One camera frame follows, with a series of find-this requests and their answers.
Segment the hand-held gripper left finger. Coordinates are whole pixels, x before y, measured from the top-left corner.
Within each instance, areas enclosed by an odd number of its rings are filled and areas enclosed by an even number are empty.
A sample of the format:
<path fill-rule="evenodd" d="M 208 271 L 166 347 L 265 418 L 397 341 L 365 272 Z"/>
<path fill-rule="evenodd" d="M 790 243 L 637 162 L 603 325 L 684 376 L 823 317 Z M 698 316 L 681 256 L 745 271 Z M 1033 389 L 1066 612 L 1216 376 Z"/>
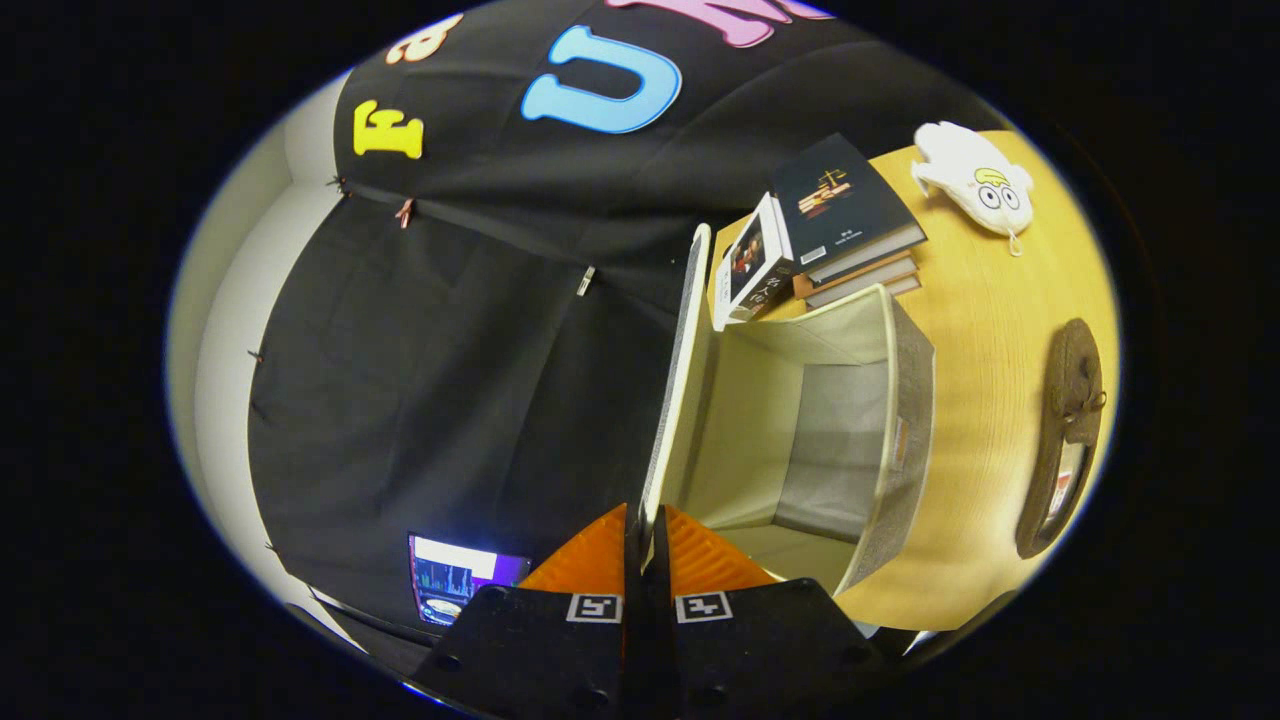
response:
<path fill-rule="evenodd" d="M 515 587 L 486 585 L 411 674 L 411 691 L 475 719 L 622 719 L 636 638 L 634 512 L 605 511 Z"/>

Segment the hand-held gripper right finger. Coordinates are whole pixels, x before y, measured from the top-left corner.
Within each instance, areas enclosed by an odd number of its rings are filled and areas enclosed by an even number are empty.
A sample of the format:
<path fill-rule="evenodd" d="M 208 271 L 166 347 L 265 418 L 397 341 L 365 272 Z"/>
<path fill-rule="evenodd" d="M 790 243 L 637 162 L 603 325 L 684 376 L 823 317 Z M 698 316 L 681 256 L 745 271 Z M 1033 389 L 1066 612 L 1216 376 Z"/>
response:
<path fill-rule="evenodd" d="M 781 580 L 689 512 L 654 529 L 655 675 L 677 719 L 832 719 L 884 655 L 820 584 Z"/>

